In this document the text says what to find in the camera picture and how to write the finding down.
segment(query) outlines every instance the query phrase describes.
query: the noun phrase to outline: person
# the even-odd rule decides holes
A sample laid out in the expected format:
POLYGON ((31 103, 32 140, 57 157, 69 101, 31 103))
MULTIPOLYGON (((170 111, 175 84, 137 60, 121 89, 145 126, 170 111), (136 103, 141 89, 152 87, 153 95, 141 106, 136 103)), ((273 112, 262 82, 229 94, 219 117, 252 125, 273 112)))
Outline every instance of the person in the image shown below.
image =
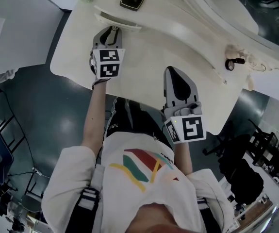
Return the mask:
MULTIPOLYGON (((211 170, 193 172, 188 144, 175 144, 173 152, 157 123, 134 101, 116 98, 105 128, 105 94, 106 82, 96 84, 82 143, 61 152, 44 192, 42 209, 52 230, 69 229, 99 156, 100 232, 226 232, 234 211, 211 170)), ((89 232, 89 219, 81 223, 80 232, 89 232)))

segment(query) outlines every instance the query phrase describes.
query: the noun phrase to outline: small black box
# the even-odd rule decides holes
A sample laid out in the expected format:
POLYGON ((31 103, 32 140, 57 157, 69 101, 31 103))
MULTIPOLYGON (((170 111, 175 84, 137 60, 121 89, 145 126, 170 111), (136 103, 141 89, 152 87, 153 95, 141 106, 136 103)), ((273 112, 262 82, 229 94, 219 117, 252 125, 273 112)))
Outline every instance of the small black box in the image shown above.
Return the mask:
POLYGON ((137 11, 144 0, 121 0, 120 6, 137 11))

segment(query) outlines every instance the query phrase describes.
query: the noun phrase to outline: cable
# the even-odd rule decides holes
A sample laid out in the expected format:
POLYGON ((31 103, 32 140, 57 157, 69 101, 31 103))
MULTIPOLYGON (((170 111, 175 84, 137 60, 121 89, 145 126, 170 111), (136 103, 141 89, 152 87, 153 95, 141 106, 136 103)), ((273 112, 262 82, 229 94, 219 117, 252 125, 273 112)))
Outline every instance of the cable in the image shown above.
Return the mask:
POLYGON ((33 166, 36 167, 36 165, 35 165, 35 163, 34 163, 34 159, 33 159, 33 154, 32 154, 32 151, 31 151, 31 147, 30 147, 29 142, 28 142, 28 140, 27 140, 27 137, 26 137, 26 135, 25 135, 25 133, 24 133, 24 131, 23 131, 23 129, 22 129, 22 126, 20 125, 20 123, 19 123, 17 117, 14 115, 14 112, 13 112, 13 110, 12 110, 12 108, 11 108, 11 106, 10 106, 9 100, 8 100, 8 96, 7 96, 7 94, 6 94, 3 90, 0 89, 0 93, 1 93, 1 92, 4 94, 4 96, 5 96, 6 100, 7 100, 9 109, 10 109, 11 113, 13 114, 15 120, 17 121, 17 124, 19 125, 19 127, 20 127, 20 129, 21 129, 21 131, 22 131, 22 133, 23 133, 23 136, 25 137, 25 140, 26 140, 27 145, 28 145, 28 150, 29 150, 29 152, 30 152, 30 154, 31 154, 31 158, 32 158, 32 161, 33 161, 33 166))
POLYGON ((20 175, 27 174, 27 173, 34 173, 34 172, 25 172, 25 173, 9 174, 9 175, 8 175, 8 177, 12 177, 12 176, 20 176, 20 175))
POLYGON ((51 178, 51 177, 46 176, 46 175, 43 175, 43 174, 41 174, 41 176, 46 177, 46 178, 48 178, 48 179, 50 179, 50 178, 51 178))
POLYGON ((99 79, 99 80, 96 80, 93 84, 92 84, 92 90, 94 90, 94 86, 98 83, 103 83, 103 82, 107 82, 108 80, 110 79, 99 79))

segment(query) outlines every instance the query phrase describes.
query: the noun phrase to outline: black chair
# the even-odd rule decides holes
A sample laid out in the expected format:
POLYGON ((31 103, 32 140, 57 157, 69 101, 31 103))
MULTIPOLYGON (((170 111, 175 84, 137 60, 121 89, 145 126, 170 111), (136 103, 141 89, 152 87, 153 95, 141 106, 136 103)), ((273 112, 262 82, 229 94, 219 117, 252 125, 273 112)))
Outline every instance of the black chair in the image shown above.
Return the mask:
POLYGON ((275 148, 278 143, 278 139, 273 132, 266 133, 263 132, 253 121, 248 119, 253 126, 256 128, 256 131, 253 134, 255 139, 249 144, 248 152, 253 158, 253 165, 262 166, 264 163, 269 163, 266 161, 266 158, 263 156, 264 152, 267 150, 271 154, 275 153, 275 148))
POLYGON ((216 153, 216 155, 218 157, 221 157, 224 149, 227 145, 227 142, 233 138, 233 130, 234 130, 234 125, 232 121, 228 121, 225 125, 225 127, 222 129, 221 133, 219 135, 216 136, 216 138, 218 139, 218 141, 220 142, 220 144, 213 148, 210 151, 207 151, 206 149, 203 149, 203 154, 204 155, 209 155, 212 153, 216 153))
POLYGON ((37 182, 35 182, 32 188, 29 190, 29 186, 31 184, 34 174, 35 173, 33 173, 31 178, 29 179, 24 196, 21 199, 21 203, 26 210, 36 213, 42 211, 41 202, 42 202, 43 194, 39 196, 33 193, 33 188, 36 186, 37 182))
POLYGON ((243 134, 229 141, 218 160, 220 172, 231 184, 231 192, 239 204, 251 204, 263 190, 263 179, 243 159, 249 140, 250 135, 243 134))
POLYGON ((19 142, 14 146, 12 150, 10 150, 10 146, 15 142, 15 139, 13 139, 9 144, 6 143, 4 138, 2 137, 1 132, 4 130, 4 128, 11 122, 11 120, 15 118, 14 116, 10 117, 8 121, 4 120, 0 124, 0 184, 3 184, 4 181, 7 178, 7 174, 9 172, 9 169, 14 161, 13 158, 13 152, 17 149, 17 147, 21 144, 21 142, 25 139, 25 136, 23 136, 19 142))

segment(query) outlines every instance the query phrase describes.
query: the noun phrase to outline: colorful stripe graphic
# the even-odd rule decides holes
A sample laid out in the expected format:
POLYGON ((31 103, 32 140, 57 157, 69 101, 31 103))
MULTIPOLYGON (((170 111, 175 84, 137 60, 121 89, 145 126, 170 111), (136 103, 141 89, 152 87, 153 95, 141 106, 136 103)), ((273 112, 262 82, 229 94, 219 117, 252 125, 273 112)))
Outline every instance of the colorful stripe graphic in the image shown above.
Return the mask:
POLYGON ((164 161, 169 166, 169 168, 173 170, 171 163, 165 157, 161 156, 158 153, 152 153, 152 154, 154 154, 157 158, 160 158, 162 161, 164 161))
POLYGON ((134 161, 127 155, 123 155, 123 165, 132 173, 132 175, 139 181, 148 182, 149 179, 145 174, 136 166, 134 161))
POLYGON ((133 149, 133 150, 124 150, 124 152, 133 153, 142 163, 144 163, 151 171, 153 171, 156 160, 153 156, 147 153, 147 151, 133 149))
POLYGON ((146 191, 146 188, 143 184, 141 184, 133 175, 132 173, 123 165, 120 165, 120 164, 110 164, 109 166, 111 167, 114 167, 114 168, 117 168, 117 169, 120 169, 122 170, 127 176, 128 178, 136 185, 139 187, 139 189, 142 191, 142 192, 145 192, 146 191))
POLYGON ((153 173, 152 173, 150 183, 154 182, 155 176, 157 175, 157 171, 159 170, 159 166, 160 166, 160 159, 157 160, 157 163, 154 166, 154 170, 153 170, 153 173))

